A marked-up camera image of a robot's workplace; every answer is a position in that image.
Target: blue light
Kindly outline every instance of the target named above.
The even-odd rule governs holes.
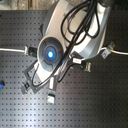
[[[48,57],[49,57],[49,58],[53,58],[53,56],[54,56],[53,52],[50,51],[50,52],[48,53]]]

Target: metal bracket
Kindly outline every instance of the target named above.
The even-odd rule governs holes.
[[[21,92],[23,95],[26,94],[30,89],[33,90],[34,94],[37,93],[41,89],[41,87],[37,88],[32,84],[31,77],[28,74],[29,71],[31,71],[34,68],[34,65],[36,62],[37,61],[33,62],[25,71],[23,71],[23,73],[26,77],[26,81],[23,83],[23,85],[21,87]]]
[[[111,42],[108,47],[104,50],[104,52],[101,54],[101,56],[106,59],[107,56],[111,53],[111,50],[113,50],[115,47],[114,42]]]
[[[55,96],[56,96],[56,89],[57,89],[57,76],[54,76],[50,79],[50,85],[48,90],[48,97],[47,102],[48,103],[55,103]]]

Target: table surface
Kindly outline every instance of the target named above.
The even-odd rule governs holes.
[[[0,47],[37,47],[46,11],[0,11]],[[128,52],[128,12],[113,11],[104,46]],[[49,83],[37,94],[22,95],[24,71],[35,59],[22,53],[0,53],[0,127],[127,128],[128,56],[101,53],[89,60],[92,72],[70,69],[58,84],[55,105],[46,101]]]

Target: screw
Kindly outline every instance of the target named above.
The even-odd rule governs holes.
[[[106,57],[106,54],[104,53],[103,57],[105,58]]]

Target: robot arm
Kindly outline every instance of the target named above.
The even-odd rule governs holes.
[[[113,3],[114,0],[86,0],[74,7],[60,0],[48,11],[34,65],[42,83],[33,87],[38,90],[50,80],[49,102],[54,102],[55,86],[69,56],[75,53],[85,60],[100,52]]]

